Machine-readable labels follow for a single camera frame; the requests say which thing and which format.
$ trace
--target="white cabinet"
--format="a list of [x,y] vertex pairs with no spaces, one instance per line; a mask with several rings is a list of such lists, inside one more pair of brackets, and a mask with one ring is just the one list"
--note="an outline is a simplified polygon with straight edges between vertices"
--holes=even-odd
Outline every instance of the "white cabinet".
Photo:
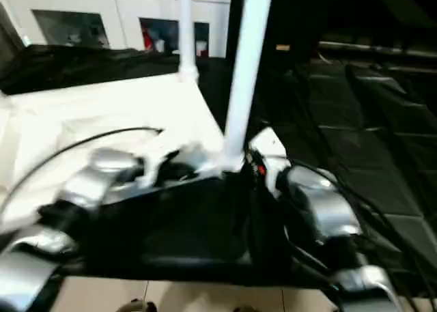
[[32,44],[126,48],[115,0],[8,0]]
[[[178,0],[6,0],[32,44],[178,50]],[[230,0],[193,0],[198,55],[224,57]]]
[[[130,48],[174,52],[178,49],[178,0],[117,0],[126,43]],[[229,4],[193,1],[198,55],[224,57]]]

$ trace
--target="wire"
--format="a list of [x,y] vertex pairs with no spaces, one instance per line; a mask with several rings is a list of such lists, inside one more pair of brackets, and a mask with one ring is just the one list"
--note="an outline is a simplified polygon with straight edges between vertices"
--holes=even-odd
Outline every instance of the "wire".
[[52,159],[56,158],[57,156],[61,155],[64,152],[67,152],[68,150],[72,150],[73,148],[76,148],[80,145],[84,145],[86,143],[89,143],[90,141],[95,141],[97,139],[111,136],[112,134],[117,134],[121,132],[130,132],[130,131],[155,131],[156,134],[160,134],[163,130],[157,129],[157,128],[150,128],[148,126],[141,126],[141,127],[135,127],[135,128],[122,128],[112,131],[103,132],[100,134],[96,134],[92,137],[88,137],[86,139],[77,141],[76,143],[72,143],[68,146],[65,146],[61,150],[58,150],[51,154],[50,156],[46,157],[44,160],[39,162],[36,166],[34,166],[30,171],[28,171],[15,185],[12,187],[8,195],[3,200],[3,203],[0,205],[0,232],[1,232],[1,225],[3,223],[3,214],[6,211],[6,208],[10,205],[12,198],[14,195],[18,192],[18,190],[23,186],[23,184],[39,169],[41,169],[45,164],[50,162]]
[[[329,182],[334,182],[337,185],[337,189],[339,191],[346,191],[347,193],[349,193],[350,195],[356,197],[359,201],[361,201],[362,203],[364,203],[365,205],[367,205],[368,207],[370,207],[373,212],[375,212],[378,217],[381,219],[382,223],[388,228],[388,230],[395,236],[395,241],[397,242],[397,244],[399,246],[401,246],[401,251],[406,254],[407,258],[410,260],[410,263],[412,264],[413,267],[415,267],[417,269],[417,272],[425,286],[425,290],[427,292],[428,298],[429,298],[429,303],[431,304],[432,307],[432,311],[433,312],[437,312],[437,308],[434,302],[434,293],[432,290],[431,285],[429,284],[429,281],[426,277],[426,275],[424,274],[422,267],[420,266],[419,261],[417,260],[417,258],[414,255],[418,255],[418,253],[415,251],[414,248],[412,248],[403,238],[402,236],[397,232],[396,228],[394,228],[394,226],[391,224],[390,220],[384,215],[384,213],[382,213],[382,211],[369,199],[363,197],[362,195],[358,194],[356,191],[354,191],[353,189],[351,189],[345,182],[343,182],[341,180],[341,178],[339,178],[338,176],[335,176],[337,178],[337,181],[333,181],[331,178],[329,178],[325,173],[323,173],[322,171],[320,171],[319,169],[317,169],[316,167],[313,167],[312,165],[309,165],[301,160],[296,160],[293,158],[288,158],[287,156],[265,156],[266,158],[283,158],[286,160],[289,160],[291,162],[292,165],[298,165],[301,167],[306,167],[309,170],[311,170],[312,172],[322,176],[323,178],[327,179]],[[407,298],[408,302],[411,304],[412,299]],[[415,310],[416,306],[415,304],[412,304],[411,307],[413,308],[413,310]]]
[[326,59],[319,51],[317,51],[317,54],[319,55],[319,57],[322,61],[324,61],[327,64],[332,64],[332,62],[330,60]]

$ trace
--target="white rod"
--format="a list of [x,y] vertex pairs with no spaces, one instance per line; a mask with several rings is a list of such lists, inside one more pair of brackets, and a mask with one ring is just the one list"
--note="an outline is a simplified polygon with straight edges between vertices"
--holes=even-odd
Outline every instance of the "white rod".
[[271,0],[244,0],[227,111],[223,167],[241,160]]
[[199,76],[194,52],[194,26],[191,17],[191,0],[180,0],[179,18],[179,74],[184,81],[196,81]]

